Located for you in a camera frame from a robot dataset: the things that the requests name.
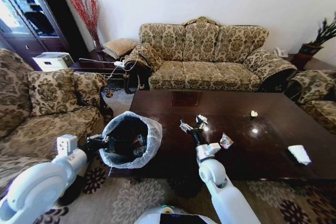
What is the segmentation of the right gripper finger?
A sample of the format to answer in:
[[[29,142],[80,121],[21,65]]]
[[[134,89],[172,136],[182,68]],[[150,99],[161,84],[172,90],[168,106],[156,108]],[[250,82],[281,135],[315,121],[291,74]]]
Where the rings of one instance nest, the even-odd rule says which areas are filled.
[[[196,124],[198,125],[199,129],[202,129],[204,131],[208,130],[208,122],[207,122],[207,118],[205,116],[197,115],[196,116]]]
[[[180,128],[184,132],[189,132],[193,129],[190,125],[188,125],[187,123],[184,122],[182,116],[180,116]]]

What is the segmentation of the left gripper finger with silver bars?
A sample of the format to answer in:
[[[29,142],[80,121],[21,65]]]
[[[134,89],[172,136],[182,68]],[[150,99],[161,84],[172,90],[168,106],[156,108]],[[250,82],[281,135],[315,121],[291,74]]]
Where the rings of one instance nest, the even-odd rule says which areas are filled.
[[[108,136],[103,136],[103,135],[93,135],[87,138],[87,142],[92,142],[92,141],[101,141],[101,142],[108,142],[109,141],[109,137]]]

